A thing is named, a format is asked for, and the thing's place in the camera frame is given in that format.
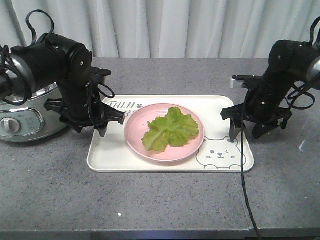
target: pink plate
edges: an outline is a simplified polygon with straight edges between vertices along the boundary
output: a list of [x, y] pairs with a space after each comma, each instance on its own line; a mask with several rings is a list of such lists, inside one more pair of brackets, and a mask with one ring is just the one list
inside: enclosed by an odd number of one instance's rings
[[[172, 107], [179, 107], [183, 114], [190, 114], [192, 116], [198, 123], [199, 135], [182, 147], [172, 147], [168, 145], [165, 151], [160, 153], [156, 151], [147, 151], [142, 142], [142, 138], [145, 133], [149, 131], [148, 121], [152, 122], [156, 117], [164, 117], [167, 115], [168, 109]], [[127, 143], [137, 154], [150, 160], [167, 163], [190, 157], [200, 148], [205, 138], [204, 126], [201, 120], [193, 112], [182, 106], [169, 103], [157, 103], [139, 109], [128, 119], [124, 131]]]

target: white tray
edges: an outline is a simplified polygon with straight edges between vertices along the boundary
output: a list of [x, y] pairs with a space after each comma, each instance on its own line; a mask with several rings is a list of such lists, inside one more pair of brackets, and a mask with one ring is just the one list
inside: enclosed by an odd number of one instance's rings
[[[230, 120], [222, 120], [222, 108], [232, 107], [233, 102], [224, 96], [184, 95], [117, 95], [106, 98], [104, 103], [126, 112], [123, 125], [110, 122], [105, 137], [94, 131], [87, 164], [96, 172], [240, 172], [240, 134], [234, 143], [228, 141]], [[125, 124], [138, 109], [156, 103], [183, 106], [194, 112], [204, 125], [205, 140], [191, 157], [172, 163], [144, 159], [136, 154], [125, 139]], [[254, 157], [244, 136], [243, 170], [250, 170]]]

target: rice cooker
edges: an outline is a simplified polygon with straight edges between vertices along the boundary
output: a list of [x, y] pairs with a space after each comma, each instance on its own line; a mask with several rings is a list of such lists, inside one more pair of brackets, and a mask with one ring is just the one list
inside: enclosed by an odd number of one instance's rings
[[[56, 83], [36, 93], [21, 106], [14, 106], [0, 101], [0, 139], [7, 142], [29, 142], [53, 135], [65, 127], [60, 122], [60, 115], [47, 111], [44, 107], [47, 99], [61, 99]], [[11, 101], [20, 98], [11, 96]]]

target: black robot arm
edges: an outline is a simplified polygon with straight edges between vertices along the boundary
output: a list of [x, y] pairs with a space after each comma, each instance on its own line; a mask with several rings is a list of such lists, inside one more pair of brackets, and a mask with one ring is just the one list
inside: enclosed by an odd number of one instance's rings
[[[29, 17], [34, 12], [41, 12], [51, 20], [51, 31], [43, 34], [38, 41], [29, 23]], [[0, 100], [23, 105], [33, 93], [56, 83], [63, 98], [48, 99], [45, 109], [60, 114], [60, 121], [78, 133], [84, 127], [94, 126], [104, 136], [109, 122], [123, 124], [125, 113], [104, 104], [100, 98], [100, 94], [108, 98], [115, 96], [104, 84], [105, 77], [111, 72], [92, 67], [92, 53], [83, 44], [54, 34], [54, 23], [46, 12], [30, 12], [26, 23], [32, 32], [31, 45], [12, 47], [11, 52], [6, 45], [0, 48]], [[111, 95], [103, 93], [99, 86], [107, 88]], [[8, 101], [6, 97], [10, 95], [23, 100]]]
[[[221, 111], [222, 119], [230, 118], [229, 135], [232, 140], [241, 131], [242, 110], [244, 121], [256, 123], [252, 136], [258, 139], [278, 127], [285, 129], [292, 116], [291, 108], [304, 110], [314, 104], [316, 99], [308, 90], [320, 90], [319, 34], [313, 45], [314, 29], [319, 21], [320, 17], [311, 26], [312, 37], [309, 42], [277, 41], [270, 51], [269, 66], [263, 76], [232, 77], [234, 81], [241, 82], [243, 87], [248, 88], [243, 104], [223, 108]], [[303, 85], [295, 86], [297, 81], [303, 82]], [[294, 91], [287, 96], [291, 88], [294, 88]], [[295, 101], [301, 95], [310, 97], [313, 103], [306, 107], [295, 106]], [[289, 104], [288, 108], [279, 107], [284, 99]]]

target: black cable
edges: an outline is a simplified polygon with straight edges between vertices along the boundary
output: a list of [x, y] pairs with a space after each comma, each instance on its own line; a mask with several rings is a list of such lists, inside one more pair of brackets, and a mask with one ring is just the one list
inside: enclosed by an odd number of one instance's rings
[[52, 19], [52, 18], [50, 17], [50, 15], [49, 15], [48, 13], [46, 13], [45, 11], [42, 11], [42, 10], [40, 10], [40, 9], [36, 9], [36, 10], [33, 10], [33, 11], [29, 12], [29, 14], [28, 14], [28, 15], [26, 16], [26, 18], [25, 18], [25, 23], [26, 23], [26, 25], [28, 26], [28, 28], [30, 29], [30, 31], [31, 31], [31, 33], [32, 33], [32, 42], [31, 42], [31, 44], [30, 44], [29, 46], [27, 46], [27, 48], [32, 47], [32, 46], [35, 45], [36, 42], [37, 42], [37, 32], [36, 32], [36, 30], [32, 27], [32, 25], [31, 25], [31, 23], [30, 23], [30, 16], [31, 16], [31, 14], [36, 13], [36, 12], [42, 13], [42, 14], [46, 15], [46, 16], [50, 19], [50, 21], [51, 21], [51, 29], [50, 29], [50, 31], [48, 32], [48, 34], [46, 35], [45, 38], [49, 38], [50, 35], [54, 32], [54, 29], [55, 29], [55, 23], [54, 23], [53, 19]]
[[[102, 126], [105, 124], [106, 120], [106, 114], [104, 110], [103, 103], [101, 102], [99, 91], [96, 91], [94, 93], [94, 90], [92, 88], [92, 83], [88, 82], [85, 87], [87, 88], [87, 108], [88, 108], [88, 115], [90, 118], [90, 121], [95, 126]], [[94, 103], [96, 103], [99, 107], [99, 113], [100, 113], [100, 120], [95, 119], [93, 111], [92, 111], [92, 98], [94, 99]]]
[[319, 17], [317, 17], [314, 21], [313, 21], [313, 23], [312, 23], [312, 25], [311, 25], [311, 27], [310, 27], [310, 41], [309, 41], [309, 45], [311, 45], [312, 46], [312, 44], [314, 43], [314, 32], [315, 32], [315, 28], [316, 28], [316, 26], [317, 26], [317, 24], [320, 22], [320, 16]]
[[106, 89], [108, 89], [111, 93], [111, 96], [105, 94], [101, 89], [98, 88], [99, 93], [101, 93], [103, 96], [105, 96], [108, 99], [113, 99], [115, 97], [115, 92], [107, 85], [103, 84], [102, 82], [99, 83], [100, 85], [104, 86]]
[[9, 47], [8, 45], [4, 45], [4, 47], [0, 47], [1, 51], [1, 70], [3, 72], [6, 71], [6, 69], [10, 70], [11, 72], [13, 72], [14, 74], [17, 75], [18, 79], [21, 80], [22, 82], [22, 86], [23, 86], [23, 90], [24, 90], [24, 96], [23, 99], [21, 101], [9, 101], [7, 99], [2, 99], [3, 102], [13, 105], [13, 106], [21, 106], [23, 104], [26, 103], [28, 97], [32, 96], [31, 90], [28, 86], [28, 83], [26, 82], [26, 80], [23, 78], [23, 76], [21, 75], [20, 71], [17, 69], [17, 67], [15, 66], [14, 61], [12, 60], [11, 56], [10, 56], [10, 51], [9, 51]]
[[[316, 98], [315, 98], [315, 96], [313, 96], [311, 93], [309, 93], [307, 91], [309, 91], [311, 88], [313, 88], [318, 82], [320, 82], [320, 72], [318, 72], [318, 74], [310, 81], [310, 83], [306, 83], [306, 84], [302, 85], [301, 87], [297, 87], [297, 89], [295, 89], [292, 93], [290, 93], [288, 95], [288, 99], [292, 100], [292, 101], [290, 102], [287, 110], [290, 111], [291, 108], [298, 109], [298, 110], [305, 110], [305, 109], [311, 108], [314, 105], [314, 103], [316, 102]], [[296, 102], [296, 100], [302, 95], [306, 95], [306, 96], [310, 97], [312, 99], [312, 104], [307, 107], [294, 106], [294, 103]]]
[[244, 118], [245, 118], [245, 108], [246, 108], [246, 103], [248, 100], [248, 96], [249, 96], [249, 92], [250, 90], [248, 90], [243, 105], [242, 105], [242, 109], [241, 109], [241, 182], [242, 182], [242, 189], [243, 189], [243, 195], [244, 195], [244, 199], [245, 199], [245, 204], [246, 204], [246, 208], [248, 209], [249, 212], [249, 216], [253, 225], [253, 228], [255, 230], [255, 233], [258, 237], [259, 240], [262, 240], [260, 231], [257, 227], [254, 215], [251, 211], [251, 207], [250, 207], [250, 203], [249, 203], [249, 199], [248, 199], [248, 194], [247, 194], [247, 188], [246, 188], [246, 181], [245, 181], [245, 173], [244, 173], [244, 134], [245, 134], [245, 123], [244, 123]]
[[312, 95], [311, 93], [309, 92], [304, 92], [303, 95], [305, 96], [308, 96], [309, 98], [312, 99], [312, 103], [308, 106], [304, 106], [304, 107], [300, 107], [300, 106], [295, 106], [294, 103], [295, 101], [298, 99], [298, 97], [296, 97], [296, 93], [301, 93], [302, 89], [305, 87], [306, 84], [300, 86], [300, 87], [297, 87], [296, 85], [293, 85], [293, 88], [294, 88], [294, 91], [291, 92], [287, 97], [285, 97], [285, 101], [286, 103], [290, 106], [290, 109], [293, 108], [293, 109], [296, 109], [296, 110], [307, 110], [309, 108], [311, 108], [315, 102], [316, 102], [316, 98], [314, 95]]

